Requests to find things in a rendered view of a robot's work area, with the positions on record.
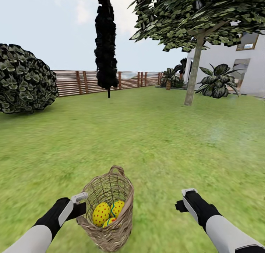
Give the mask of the wicker basket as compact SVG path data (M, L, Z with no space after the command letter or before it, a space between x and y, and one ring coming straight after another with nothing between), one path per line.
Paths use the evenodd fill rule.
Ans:
M115 168L120 173L113 172ZM92 189L93 193L95 193L96 190L94 191L94 188L93 188L94 186L92 185L92 182L96 181L99 178L101 182L100 184L103 185L101 181L101 177L104 176L103 178L105 178L107 175L108 177L110 177L110 175L116 175L117 183L118 183L118 177L124 178L120 182L124 183L124 187L123 187L124 197L127 197L127 200L126 199L125 199L126 201L124 200L125 204L118 218L112 223L110 223L109 225L102 228L102 227L97 227L96 225L92 224L91 218L90 216L88 216L88 212L86 212L86 215L85 215L86 219L84 218L84 214L76 217L76 222L78 223L78 225L80 225L84 229L84 231L87 233L87 236L89 236L90 239L92 239L92 241L96 244L98 249L103 251L104 253L116 252L120 248L123 248L123 246L127 242L131 234L131 231L132 231L132 215L133 215L133 204L134 204L133 183L130 180L127 180L125 178L124 170L121 166L114 165L110 168L109 173L106 173L104 175L97 175L96 177L94 177L88 184L86 184L82 188L81 193L85 192L85 190L87 190L86 188L88 188L89 185L91 185L90 189ZM108 180L110 181L110 178L108 178ZM126 184L125 182L128 183L130 187L127 187L127 185L125 185ZM110 186L110 189L112 189L111 186ZM119 185L118 187L116 186L115 189L122 190L121 186L119 187ZM128 192L130 192L130 194L128 194L128 196L125 193L126 191L125 189L127 190L129 189ZM97 196L98 195L96 195L96 200L97 200L96 202L99 202ZM87 204L90 204L91 200L89 199L89 197L86 198L86 200L87 200ZM78 204L81 204L81 201L78 201ZM91 204L89 206L94 211L93 206ZM89 209L88 211L90 210L91 209Z

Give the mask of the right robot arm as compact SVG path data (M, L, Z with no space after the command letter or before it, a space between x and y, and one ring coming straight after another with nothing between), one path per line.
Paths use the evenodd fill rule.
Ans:
M265 246L230 223L213 204L208 204L195 188L181 190L183 200L176 209L190 212L209 236L219 253L265 253Z

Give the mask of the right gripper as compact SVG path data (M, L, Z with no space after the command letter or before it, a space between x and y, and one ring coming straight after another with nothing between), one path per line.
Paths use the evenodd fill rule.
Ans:
M184 205L183 200L177 201L177 204L175 204L176 209L182 212L189 212L186 206Z

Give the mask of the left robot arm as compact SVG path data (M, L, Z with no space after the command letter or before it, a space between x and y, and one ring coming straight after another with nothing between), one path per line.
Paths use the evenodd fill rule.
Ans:
M60 198L53 207L18 241L2 253L46 253L51 241L61 229L65 221L86 214L86 200L88 192Z

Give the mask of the easter egg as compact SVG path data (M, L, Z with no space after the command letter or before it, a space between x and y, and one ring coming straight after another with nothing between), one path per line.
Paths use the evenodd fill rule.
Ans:
M112 223L116 219L117 218L109 218L109 219L107 219L107 221L105 221L105 223L103 224L102 228L104 228L105 226L109 225L110 223Z
M110 218L110 207L107 203L100 203L96 206L92 220L97 227L102 227L105 221Z
M110 207L110 217L118 218L124 204L123 201L115 201Z

